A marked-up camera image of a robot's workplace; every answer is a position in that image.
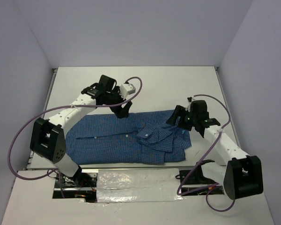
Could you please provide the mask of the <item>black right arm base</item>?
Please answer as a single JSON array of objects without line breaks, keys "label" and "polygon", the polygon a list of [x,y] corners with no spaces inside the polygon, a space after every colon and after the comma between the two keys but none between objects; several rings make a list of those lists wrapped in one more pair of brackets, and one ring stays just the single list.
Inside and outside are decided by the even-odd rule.
[{"label": "black right arm base", "polygon": [[[179,174],[177,174],[175,176],[175,178],[177,180],[180,180],[180,182],[182,182],[184,180],[184,178],[187,176],[187,174],[189,173],[190,170],[180,170]],[[204,186],[208,186],[211,184],[214,184],[215,181],[205,178],[202,174],[201,171],[199,171],[199,169],[196,169],[196,171],[188,178],[188,180],[185,182],[185,184],[182,187],[181,192],[187,192],[190,190],[194,190],[196,188],[199,187],[204,187]],[[191,196],[191,195],[206,195],[207,192],[210,190],[210,188],[207,189],[202,189],[199,191],[195,191],[192,193],[188,193],[185,196]]]}]

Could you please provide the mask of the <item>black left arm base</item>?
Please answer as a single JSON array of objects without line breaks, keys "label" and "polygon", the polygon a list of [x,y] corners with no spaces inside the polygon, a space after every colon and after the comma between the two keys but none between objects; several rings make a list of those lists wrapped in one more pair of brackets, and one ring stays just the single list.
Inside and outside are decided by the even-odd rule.
[{"label": "black left arm base", "polygon": [[87,203],[97,202],[97,172],[83,175],[79,181],[73,181],[55,172],[52,199],[80,199]]}]

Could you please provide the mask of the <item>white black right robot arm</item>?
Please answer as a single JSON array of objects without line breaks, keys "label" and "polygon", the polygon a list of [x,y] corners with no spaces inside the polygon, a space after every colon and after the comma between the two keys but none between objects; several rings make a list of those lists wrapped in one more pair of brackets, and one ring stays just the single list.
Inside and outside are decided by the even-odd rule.
[{"label": "white black right robot arm", "polygon": [[261,160],[250,156],[224,133],[224,127],[215,118],[210,118],[204,100],[190,101],[187,107],[177,105],[166,121],[187,131],[195,129],[211,143],[203,157],[180,182],[183,186],[194,174],[198,183],[213,180],[223,187],[231,200],[263,193]]}]

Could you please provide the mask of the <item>blue plaid long sleeve shirt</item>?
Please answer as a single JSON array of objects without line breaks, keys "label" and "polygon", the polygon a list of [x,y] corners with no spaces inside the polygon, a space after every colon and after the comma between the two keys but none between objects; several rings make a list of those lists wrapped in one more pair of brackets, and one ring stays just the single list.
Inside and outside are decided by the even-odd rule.
[{"label": "blue plaid long sleeve shirt", "polygon": [[139,163],[163,165],[186,159],[189,132],[166,120],[172,110],[87,115],[66,135],[68,156],[79,165]]}]

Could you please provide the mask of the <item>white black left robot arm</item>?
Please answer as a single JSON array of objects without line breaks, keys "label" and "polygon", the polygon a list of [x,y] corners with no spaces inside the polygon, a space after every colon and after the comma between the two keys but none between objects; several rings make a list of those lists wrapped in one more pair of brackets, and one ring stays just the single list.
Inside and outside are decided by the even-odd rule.
[{"label": "white black left robot arm", "polygon": [[69,108],[46,120],[38,118],[34,122],[30,149],[59,169],[72,187],[91,177],[83,173],[81,167],[67,155],[66,135],[99,105],[108,106],[120,119],[128,117],[132,102],[128,102],[126,98],[134,94],[136,88],[129,82],[120,86],[116,83],[115,79],[102,75],[99,82],[84,88]]}]

